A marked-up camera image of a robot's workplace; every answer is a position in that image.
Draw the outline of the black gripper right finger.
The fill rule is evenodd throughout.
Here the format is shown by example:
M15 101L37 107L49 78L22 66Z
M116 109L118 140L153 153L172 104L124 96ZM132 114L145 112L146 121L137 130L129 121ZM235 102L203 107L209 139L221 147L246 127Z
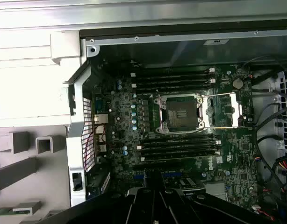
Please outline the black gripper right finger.
M166 187L159 171L155 171L155 220L160 224L202 223L183 192Z

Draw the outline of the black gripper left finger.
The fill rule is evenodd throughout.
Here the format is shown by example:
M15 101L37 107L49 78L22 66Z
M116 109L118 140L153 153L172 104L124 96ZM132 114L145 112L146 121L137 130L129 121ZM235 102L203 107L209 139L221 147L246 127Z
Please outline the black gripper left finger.
M159 190L159 172L151 171L144 175L143 186L128 190L127 197L131 199L127 214L127 224L158 224L159 215L156 212L157 193Z

